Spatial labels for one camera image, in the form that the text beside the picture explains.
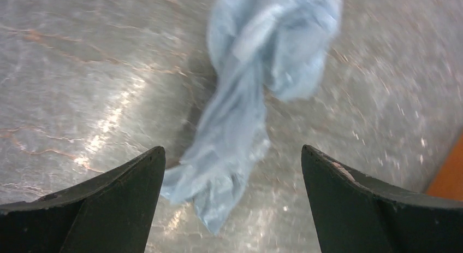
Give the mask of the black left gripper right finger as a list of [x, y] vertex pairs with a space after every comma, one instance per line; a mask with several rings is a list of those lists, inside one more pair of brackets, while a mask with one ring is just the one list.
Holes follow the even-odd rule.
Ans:
[[409, 191], [304, 145], [301, 167], [322, 252], [462, 252], [462, 202]]

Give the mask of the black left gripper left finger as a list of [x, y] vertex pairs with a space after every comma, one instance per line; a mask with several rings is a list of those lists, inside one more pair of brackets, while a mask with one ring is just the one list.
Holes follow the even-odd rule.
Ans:
[[144, 252], [165, 164], [157, 146], [33, 202], [1, 205], [1, 252]]

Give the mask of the light blue plastic trash bag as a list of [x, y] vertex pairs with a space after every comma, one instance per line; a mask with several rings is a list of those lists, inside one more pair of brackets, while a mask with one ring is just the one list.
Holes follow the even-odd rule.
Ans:
[[206, 42], [216, 91], [161, 188], [171, 203], [192, 202], [210, 233], [220, 231], [270, 146], [265, 90], [285, 102], [314, 94], [342, 9], [343, 0], [215, 1]]

